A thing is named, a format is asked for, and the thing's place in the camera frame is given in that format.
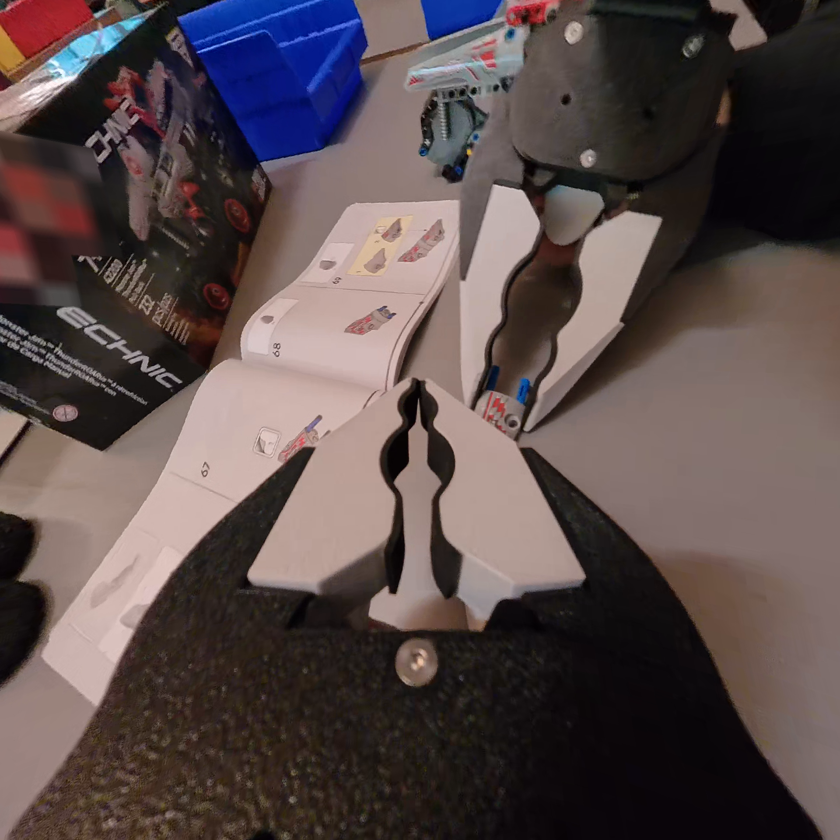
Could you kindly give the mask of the blue plastic bin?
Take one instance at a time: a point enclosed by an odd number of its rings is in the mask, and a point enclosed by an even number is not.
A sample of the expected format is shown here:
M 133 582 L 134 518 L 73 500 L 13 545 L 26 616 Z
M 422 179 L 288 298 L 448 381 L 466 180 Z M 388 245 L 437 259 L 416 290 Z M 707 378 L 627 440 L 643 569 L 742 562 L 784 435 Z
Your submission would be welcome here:
M 420 1 L 428 39 L 436 40 L 503 16 L 506 1 Z
M 224 1 L 179 22 L 261 162 L 324 148 L 361 89 L 353 1 Z

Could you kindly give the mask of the black toy set box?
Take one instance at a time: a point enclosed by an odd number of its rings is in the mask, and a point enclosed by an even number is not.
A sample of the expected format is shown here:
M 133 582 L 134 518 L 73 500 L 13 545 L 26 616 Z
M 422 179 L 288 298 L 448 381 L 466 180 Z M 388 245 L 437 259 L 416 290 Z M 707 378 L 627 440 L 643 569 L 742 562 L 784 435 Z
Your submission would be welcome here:
M 55 267 L 37 301 L 3 302 L 2 419 L 103 450 L 200 379 L 214 356 L 270 194 L 266 174 L 171 7 L 81 36 L 2 92 L 2 132 L 95 163 L 113 245 L 71 254 L 75 199 L 24 172 L 35 242 L 25 271 Z

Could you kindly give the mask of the grey panel piece blue pins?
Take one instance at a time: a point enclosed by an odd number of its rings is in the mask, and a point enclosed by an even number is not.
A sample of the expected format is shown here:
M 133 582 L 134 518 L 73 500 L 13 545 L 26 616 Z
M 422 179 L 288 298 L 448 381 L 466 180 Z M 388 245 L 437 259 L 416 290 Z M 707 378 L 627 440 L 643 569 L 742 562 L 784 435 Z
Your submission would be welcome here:
M 499 376 L 500 366 L 490 366 L 483 382 L 484 389 L 478 394 L 473 411 L 509 439 L 517 440 L 528 413 L 532 384 L 530 379 L 522 377 L 516 391 L 507 394 L 497 389 Z

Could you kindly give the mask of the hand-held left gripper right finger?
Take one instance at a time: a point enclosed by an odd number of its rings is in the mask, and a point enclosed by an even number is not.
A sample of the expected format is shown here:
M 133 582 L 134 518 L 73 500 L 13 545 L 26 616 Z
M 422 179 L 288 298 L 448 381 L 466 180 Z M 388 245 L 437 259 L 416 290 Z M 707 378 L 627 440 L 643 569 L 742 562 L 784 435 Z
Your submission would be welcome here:
M 585 573 L 524 451 L 432 381 L 421 383 L 421 420 L 440 482 L 434 579 L 467 621 L 488 621 L 502 601 L 581 585 Z

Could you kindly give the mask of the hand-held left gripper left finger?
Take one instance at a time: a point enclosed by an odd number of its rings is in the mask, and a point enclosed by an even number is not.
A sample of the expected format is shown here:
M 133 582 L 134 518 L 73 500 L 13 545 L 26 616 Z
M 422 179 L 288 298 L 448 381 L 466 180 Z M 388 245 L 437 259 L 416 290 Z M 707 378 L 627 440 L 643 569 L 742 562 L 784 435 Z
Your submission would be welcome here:
M 395 593 L 405 554 L 403 499 L 419 381 L 398 383 L 307 449 L 307 463 L 248 570 L 253 586 L 315 595 Z

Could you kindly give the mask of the open instruction booklet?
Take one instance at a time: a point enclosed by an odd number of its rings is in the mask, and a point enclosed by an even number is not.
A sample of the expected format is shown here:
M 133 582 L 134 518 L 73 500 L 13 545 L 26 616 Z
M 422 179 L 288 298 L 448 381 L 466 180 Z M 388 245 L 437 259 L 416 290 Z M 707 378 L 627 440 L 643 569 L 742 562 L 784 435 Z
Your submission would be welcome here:
M 458 255 L 456 201 L 349 206 L 308 268 L 203 378 L 139 511 L 50 631 L 49 667 L 94 706 L 163 583 L 299 450 L 390 390 Z

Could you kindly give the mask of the red box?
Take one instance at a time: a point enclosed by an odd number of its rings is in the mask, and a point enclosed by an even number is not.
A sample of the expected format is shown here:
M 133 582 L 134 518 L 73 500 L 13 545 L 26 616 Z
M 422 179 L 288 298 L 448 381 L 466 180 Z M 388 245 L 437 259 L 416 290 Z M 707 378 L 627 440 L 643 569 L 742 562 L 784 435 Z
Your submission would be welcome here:
M 1 11 L 2 30 L 25 59 L 95 20 L 85 1 L 16 1 Z

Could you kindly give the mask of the dark cloth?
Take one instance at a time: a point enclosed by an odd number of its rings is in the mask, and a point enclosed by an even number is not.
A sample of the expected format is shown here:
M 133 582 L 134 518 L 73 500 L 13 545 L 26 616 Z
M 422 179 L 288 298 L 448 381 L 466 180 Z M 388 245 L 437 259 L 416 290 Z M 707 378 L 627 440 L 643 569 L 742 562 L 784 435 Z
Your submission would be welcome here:
M 36 544 L 33 522 L 1 513 L 1 686 L 35 650 L 47 618 L 46 596 L 20 580 Z

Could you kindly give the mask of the dark clothing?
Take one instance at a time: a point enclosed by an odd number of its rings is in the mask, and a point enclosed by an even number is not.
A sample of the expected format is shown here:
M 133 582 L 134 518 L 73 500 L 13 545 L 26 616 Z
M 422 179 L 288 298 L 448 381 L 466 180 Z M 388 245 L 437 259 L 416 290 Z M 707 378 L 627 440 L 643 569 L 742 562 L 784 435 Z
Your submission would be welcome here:
M 749 2 L 707 216 L 782 242 L 839 235 L 839 2 Z

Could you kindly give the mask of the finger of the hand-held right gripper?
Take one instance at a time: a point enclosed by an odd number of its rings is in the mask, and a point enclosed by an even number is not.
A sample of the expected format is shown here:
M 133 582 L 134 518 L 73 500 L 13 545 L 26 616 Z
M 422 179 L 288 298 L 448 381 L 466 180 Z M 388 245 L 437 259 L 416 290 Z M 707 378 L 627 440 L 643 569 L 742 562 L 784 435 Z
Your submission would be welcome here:
M 554 361 L 542 377 L 523 429 L 531 432 L 559 405 L 623 329 L 624 312 L 662 218 L 624 212 L 592 229 L 576 268 L 581 295 L 569 321 L 557 332 Z
M 465 404 L 483 392 L 491 348 L 507 318 L 511 283 L 536 256 L 543 226 L 527 194 L 512 185 L 490 189 L 465 279 L 459 283 L 460 374 Z

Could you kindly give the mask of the grey red toy jet model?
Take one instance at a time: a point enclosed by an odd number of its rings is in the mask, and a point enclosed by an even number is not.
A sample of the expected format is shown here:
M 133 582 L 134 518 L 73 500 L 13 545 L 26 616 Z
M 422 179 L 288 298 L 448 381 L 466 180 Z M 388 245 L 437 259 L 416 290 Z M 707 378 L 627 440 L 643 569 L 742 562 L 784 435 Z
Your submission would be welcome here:
M 522 68 L 531 32 L 552 23 L 560 1 L 506 2 L 503 14 L 439 38 L 419 50 L 406 91 L 422 92 L 420 157 L 447 183 L 463 180 L 489 118 Z

